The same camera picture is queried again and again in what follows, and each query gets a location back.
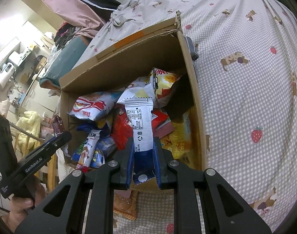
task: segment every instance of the blue wrapper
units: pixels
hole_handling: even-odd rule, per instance
[[[98,168],[105,164],[105,159],[116,148],[117,146],[111,136],[100,139],[96,144],[90,167]]]

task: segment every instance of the snack bag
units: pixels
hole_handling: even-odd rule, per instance
[[[164,121],[166,121],[167,118],[169,118],[168,115],[163,113],[162,111],[158,109],[153,110],[153,114],[152,114],[153,134],[155,132],[156,127],[161,123],[163,123]],[[127,113],[124,107],[121,107],[119,109],[119,113],[114,122],[113,132],[111,136],[113,137],[118,150],[124,150],[126,148],[128,138],[133,137],[132,123],[127,118]]]
[[[83,149],[76,167],[77,170],[82,170],[84,173],[86,173],[89,170],[92,156],[94,154],[94,150],[99,138],[100,138],[100,130],[92,130],[87,138],[87,142],[83,146]]]
[[[59,117],[58,115],[55,115],[53,117],[52,127],[54,130],[54,136],[59,136],[61,133],[65,131],[63,121],[61,117]],[[61,146],[61,150],[63,151],[65,156],[70,157],[70,155],[68,154],[68,143],[66,143],[64,146]]]
[[[83,141],[80,146],[76,149],[75,153],[72,155],[71,160],[78,162],[81,156],[82,149],[84,145],[87,143],[87,139]]]
[[[98,121],[114,107],[122,91],[95,92],[79,97],[69,115],[83,120]]]
[[[155,102],[154,78],[152,76],[138,77],[123,92],[117,103],[124,105],[126,98],[148,98],[151,97]]]
[[[102,138],[96,144],[90,167],[98,168],[105,164],[105,159],[117,148],[111,136]]]
[[[172,121],[175,130],[160,139],[161,146],[172,152],[174,159],[189,163],[187,153],[192,150],[189,111],[183,114],[181,122]]]
[[[172,86],[177,82],[180,77],[176,74],[163,71],[158,68],[153,68],[151,77],[154,77],[155,85],[155,97],[157,108],[166,106],[173,94]]]
[[[133,181],[145,182],[154,175],[152,98],[128,98],[125,100],[128,120],[132,124],[134,140]]]

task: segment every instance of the blue snack package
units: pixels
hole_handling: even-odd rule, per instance
[[[84,145],[86,144],[86,142],[87,142],[87,139],[80,144],[80,146],[76,149],[75,153],[72,155],[71,160],[76,161],[76,162],[79,161],[82,149],[83,149]]]
[[[105,159],[116,148],[117,146],[111,136],[100,139],[96,144],[90,167],[98,168],[105,164]]]

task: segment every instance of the snack bar wrapper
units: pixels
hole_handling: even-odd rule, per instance
[[[151,97],[155,102],[154,91],[154,77],[153,76],[141,76],[133,81],[123,92],[118,99],[117,103],[124,105],[126,98],[148,98]]]
[[[76,169],[86,173],[92,160],[96,144],[100,138],[100,130],[92,130],[83,146]]]
[[[152,98],[128,98],[125,100],[127,117],[132,124],[134,140],[133,181],[145,182],[154,175]]]
[[[114,107],[122,91],[95,92],[79,97],[69,115],[82,120],[98,121]]]
[[[52,119],[52,127],[54,130],[54,136],[59,136],[61,133],[65,131],[63,121],[61,117],[58,115],[55,115]],[[68,154],[68,143],[66,143],[64,146],[61,146],[61,150],[63,151],[64,155],[67,157],[70,157]]]
[[[96,144],[90,167],[98,168],[105,164],[105,159],[117,148],[111,136],[99,140]]]
[[[158,68],[153,68],[151,76],[154,77],[155,81],[154,89],[157,102],[155,106],[157,108],[162,108],[169,103],[174,91],[173,85],[180,79],[180,77]]]

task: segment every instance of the nutrition label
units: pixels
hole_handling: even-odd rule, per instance
[[[128,110],[127,116],[132,123],[133,130],[143,129],[142,113],[141,110]]]

